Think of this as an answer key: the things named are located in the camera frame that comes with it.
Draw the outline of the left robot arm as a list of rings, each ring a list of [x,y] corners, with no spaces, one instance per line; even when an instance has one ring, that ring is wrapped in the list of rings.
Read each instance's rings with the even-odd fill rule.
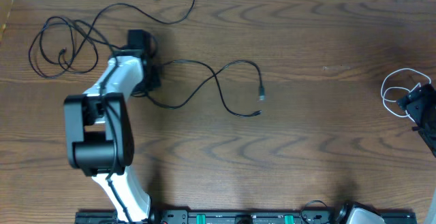
[[[118,50],[95,84],[64,101],[69,164],[83,171],[109,197],[116,220],[160,223],[161,213],[140,186],[132,166],[134,138],[127,112],[131,94],[145,85],[152,54]]]

